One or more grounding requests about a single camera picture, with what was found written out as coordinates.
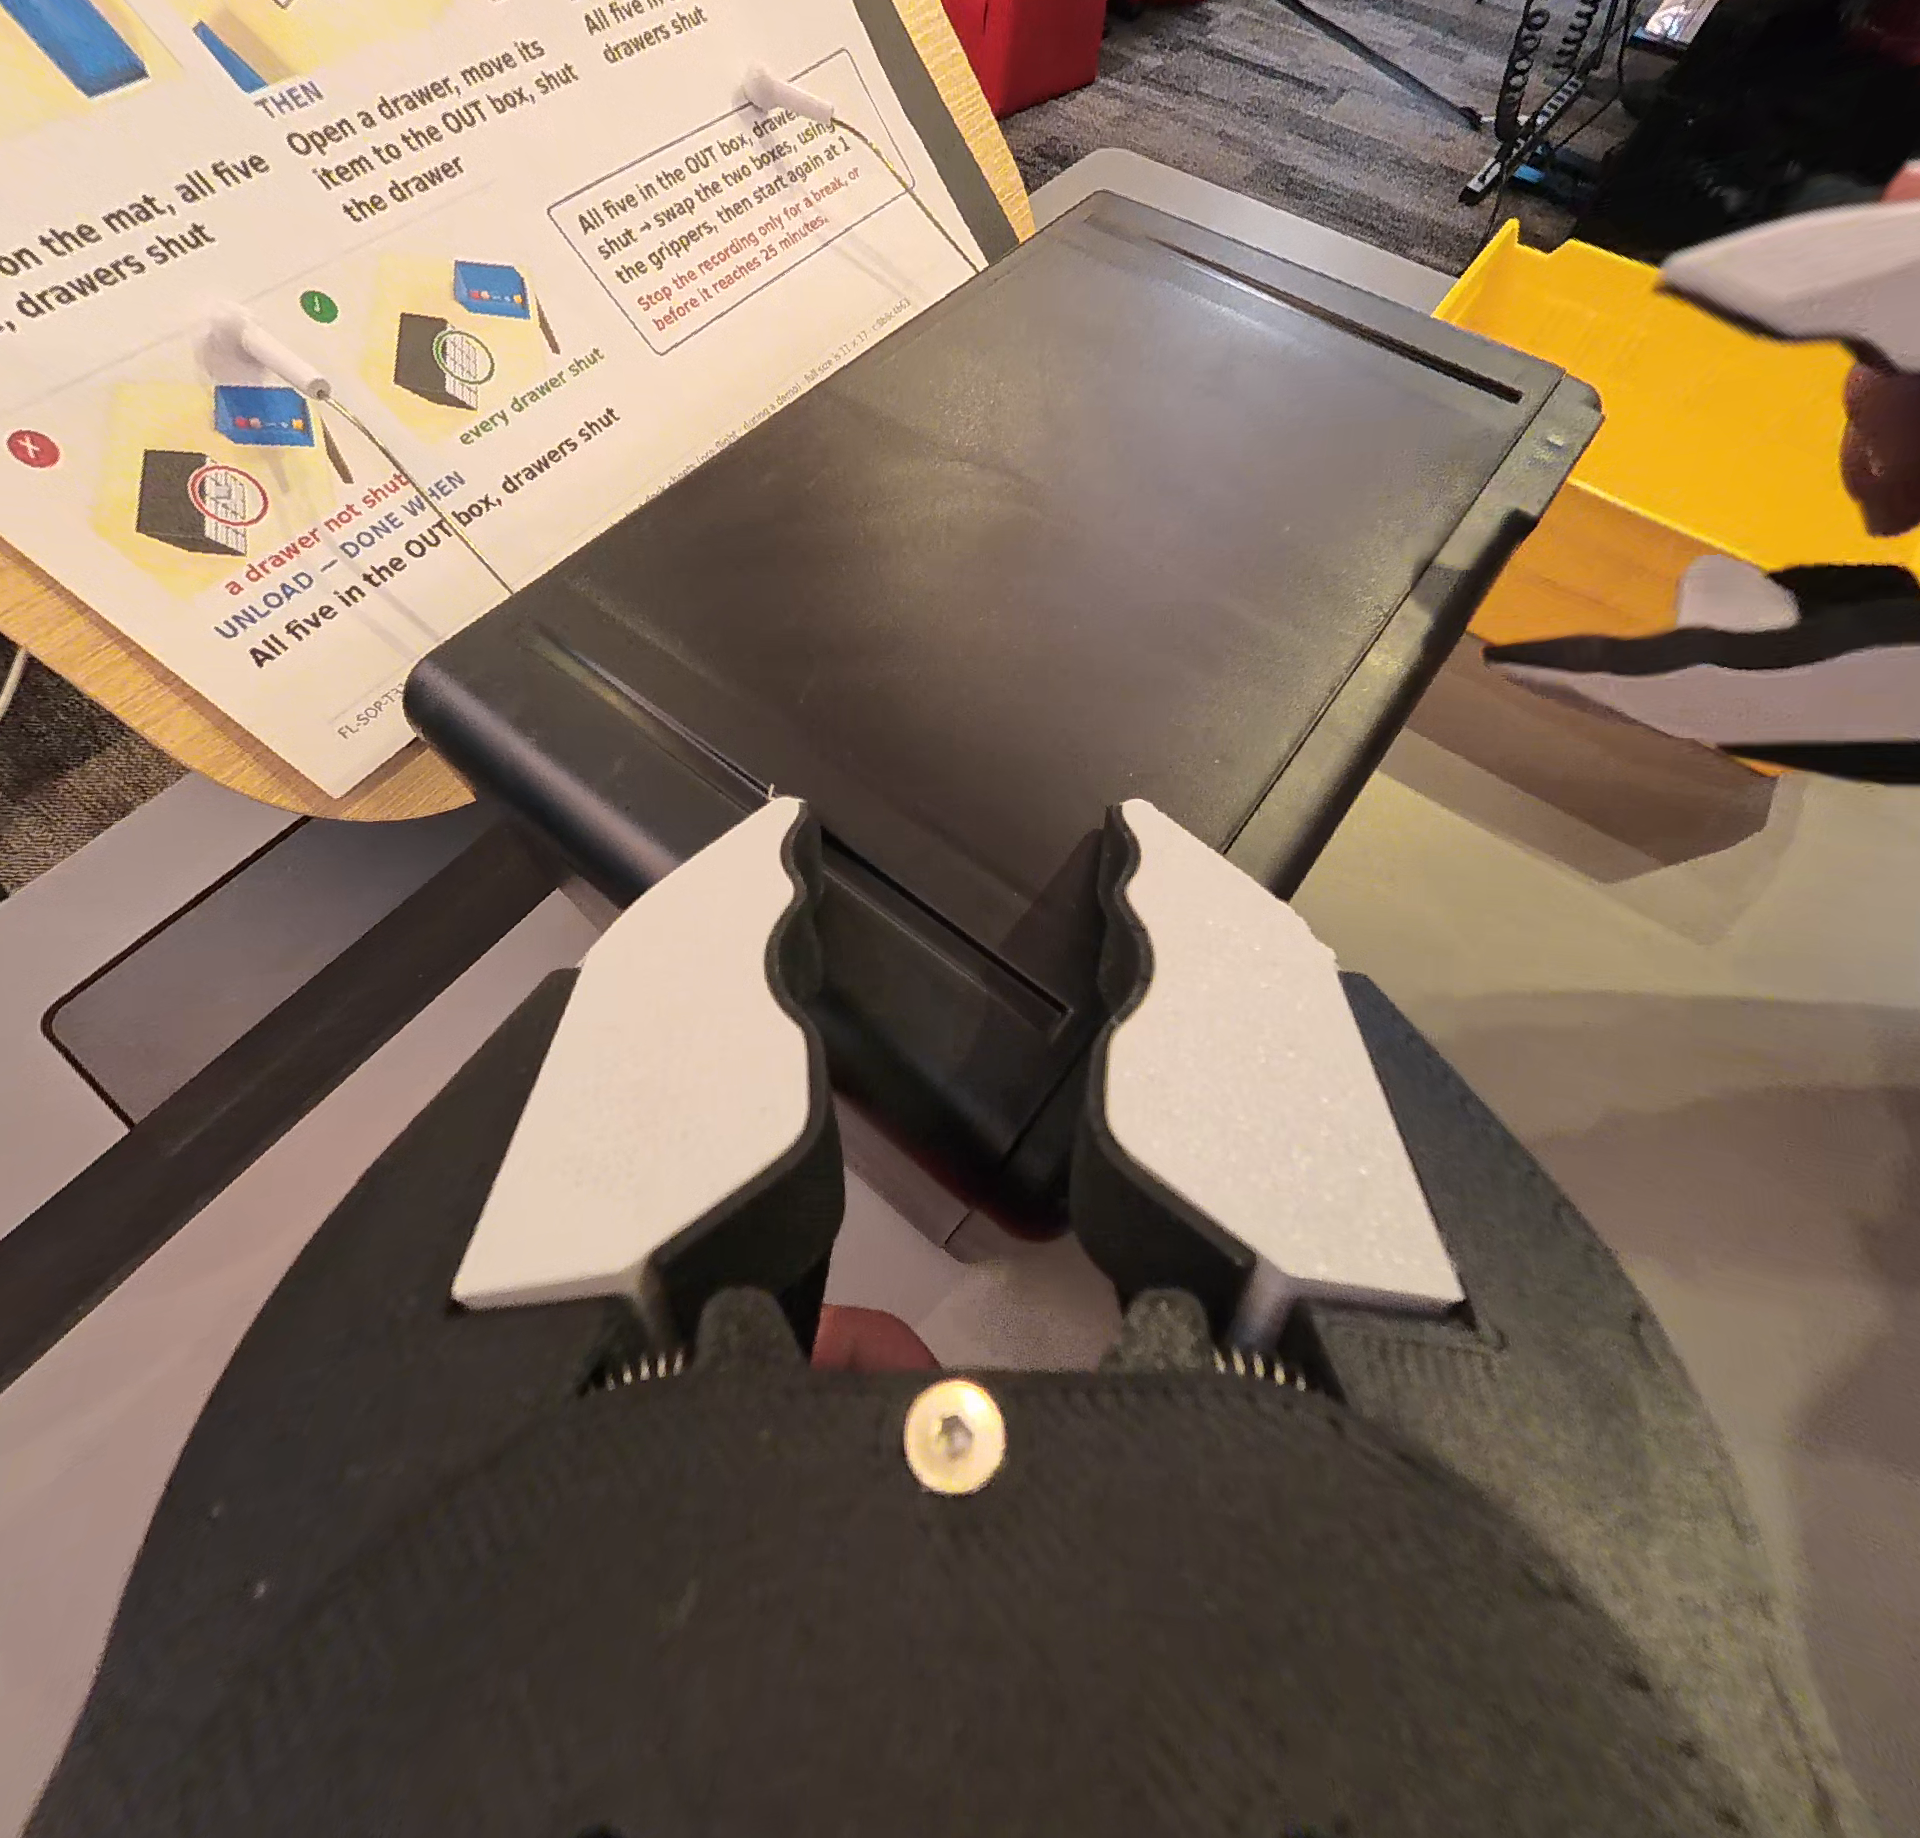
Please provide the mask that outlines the black drawer cabinet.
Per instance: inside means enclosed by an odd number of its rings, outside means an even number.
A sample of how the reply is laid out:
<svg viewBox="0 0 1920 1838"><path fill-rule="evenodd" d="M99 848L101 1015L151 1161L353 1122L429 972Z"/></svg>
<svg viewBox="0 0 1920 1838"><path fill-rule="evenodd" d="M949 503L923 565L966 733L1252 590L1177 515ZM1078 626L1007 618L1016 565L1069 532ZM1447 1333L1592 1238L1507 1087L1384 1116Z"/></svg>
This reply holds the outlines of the black drawer cabinet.
<svg viewBox="0 0 1920 1838"><path fill-rule="evenodd" d="M616 905L804 799L836 1089L1050 1236L1108 809L1293 897L1601 422L1552 362L1097 193L403 708Z"/></svg>

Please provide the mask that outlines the printed instruction sheet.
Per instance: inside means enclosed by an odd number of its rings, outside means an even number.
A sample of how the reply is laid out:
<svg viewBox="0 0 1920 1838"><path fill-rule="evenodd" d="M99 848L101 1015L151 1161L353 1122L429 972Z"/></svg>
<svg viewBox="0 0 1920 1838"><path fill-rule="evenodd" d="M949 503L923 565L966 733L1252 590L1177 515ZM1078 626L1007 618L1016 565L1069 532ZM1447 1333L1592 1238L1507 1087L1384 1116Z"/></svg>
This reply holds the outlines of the printed instruction sheet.
<svg viewBox="0 0 1920 1838"><path fill-rule="evenodd" d="M333 798L435 645L988 264L852 0L5 0L2 172L5 543Z"/></svg>

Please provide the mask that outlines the black stand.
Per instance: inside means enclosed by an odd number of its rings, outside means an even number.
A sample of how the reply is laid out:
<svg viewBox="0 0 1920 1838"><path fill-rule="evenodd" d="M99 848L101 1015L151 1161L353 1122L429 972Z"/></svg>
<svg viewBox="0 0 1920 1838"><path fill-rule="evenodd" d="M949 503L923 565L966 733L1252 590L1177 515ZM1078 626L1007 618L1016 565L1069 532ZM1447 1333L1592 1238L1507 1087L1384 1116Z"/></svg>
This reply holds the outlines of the black stand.
<svg viewBox="0 0 1920 1838"><path fill-rule="evenodd" d="M1562 127L1621 83L1626 50L1659 0L1517 3L1489 118L1491 155L1459 191L1466 207L1495 199L1548 161Z"/></svg>

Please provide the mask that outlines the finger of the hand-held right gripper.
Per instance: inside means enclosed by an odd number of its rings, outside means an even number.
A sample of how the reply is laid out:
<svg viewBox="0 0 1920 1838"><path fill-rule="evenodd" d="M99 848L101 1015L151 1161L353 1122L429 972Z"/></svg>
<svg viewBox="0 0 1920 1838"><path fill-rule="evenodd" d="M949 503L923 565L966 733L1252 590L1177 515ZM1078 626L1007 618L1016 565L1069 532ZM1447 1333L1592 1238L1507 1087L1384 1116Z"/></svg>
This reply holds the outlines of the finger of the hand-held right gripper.
<svg viewBox="0 0 1920 1838"><path fill-rule="evenodd" d="M1917 781L1917 582L1899 565L1766 573L1705 554L1684 570L1668 629L1486 648L1486 663L1742 761Z"/></svg>
<svg viewBox="0 0 1920 1838"><path fill-rule="evenodd" d="M1745 332L1917 370L1917 199L1778 218L1671 256L1656 287Z"/></svg>

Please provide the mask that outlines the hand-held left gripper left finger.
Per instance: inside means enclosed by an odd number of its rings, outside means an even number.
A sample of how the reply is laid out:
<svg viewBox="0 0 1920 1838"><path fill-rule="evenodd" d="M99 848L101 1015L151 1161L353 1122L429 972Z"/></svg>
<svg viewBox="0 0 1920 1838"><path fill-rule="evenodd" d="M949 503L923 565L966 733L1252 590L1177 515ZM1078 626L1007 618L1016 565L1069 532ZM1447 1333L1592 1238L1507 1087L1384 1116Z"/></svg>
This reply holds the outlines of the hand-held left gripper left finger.
<svg viewBox="0 0 1920 1838"><path fill-rule="evenodd" d="M466 1312L617 1301L647 1346L773 1298L819 1336L845 1164L811 1003L820 833L771 798L650 885L566 996L450 1281Z"/></svg>

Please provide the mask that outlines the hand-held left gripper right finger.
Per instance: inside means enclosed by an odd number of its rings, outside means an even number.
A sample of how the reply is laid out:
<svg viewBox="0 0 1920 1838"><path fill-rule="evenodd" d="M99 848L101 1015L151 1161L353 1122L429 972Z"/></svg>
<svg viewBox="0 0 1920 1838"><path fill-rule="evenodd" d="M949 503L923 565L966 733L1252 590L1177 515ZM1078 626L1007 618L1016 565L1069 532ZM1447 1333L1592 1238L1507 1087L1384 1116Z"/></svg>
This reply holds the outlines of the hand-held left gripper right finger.
<svg viewBox="0 0 1920 1838"><path fill-rule="evenodd" d="M1440 1320L1467 1301L1333 952L1156 803L1110 807L1100 1019L1069 1225L1121 1308L1180 1295L1217 1346L1316 1302Z"/></svg>

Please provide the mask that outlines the wooden board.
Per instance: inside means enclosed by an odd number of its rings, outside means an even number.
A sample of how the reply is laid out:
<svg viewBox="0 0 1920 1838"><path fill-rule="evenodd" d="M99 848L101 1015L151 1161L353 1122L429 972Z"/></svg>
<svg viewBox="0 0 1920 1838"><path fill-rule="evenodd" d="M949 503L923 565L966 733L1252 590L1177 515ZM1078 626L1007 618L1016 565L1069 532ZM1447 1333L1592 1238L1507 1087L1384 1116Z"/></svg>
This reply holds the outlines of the wooden board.
<svg viewBox="0 0 1920 1838"><path fill-rule="evenodd" d="M852 0L883 67L988 264L1037 231L1033 206L1006 136L941 0ZM2 627L83 698L144 738L181 770L293 817L401 822L467 807L473 792L415 738L353 791L323 794L250 733L220 715L146 649L55 582L28 554L2 544Z"/></svg>

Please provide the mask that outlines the yellow plastic bin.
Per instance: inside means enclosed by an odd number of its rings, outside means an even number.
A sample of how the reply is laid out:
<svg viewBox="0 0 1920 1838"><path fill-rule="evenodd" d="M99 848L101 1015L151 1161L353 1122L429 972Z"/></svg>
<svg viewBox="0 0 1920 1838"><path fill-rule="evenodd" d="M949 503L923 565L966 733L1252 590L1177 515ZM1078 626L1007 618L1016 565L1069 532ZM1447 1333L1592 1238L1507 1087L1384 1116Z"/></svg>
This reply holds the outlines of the yellow plastic bin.
<svg viewBox="0 0 1920 1838"><path fill-rule="evenodd" d="M1841 344L1751 336L1659 289L1652 266L1581 242L1483 246L1435 318L1592 385L1603 425L1475 615L1487 648L1668 629L1683 570L1730 554L1917 568L1917 538L1870 538L1838 478Z"/></svg>

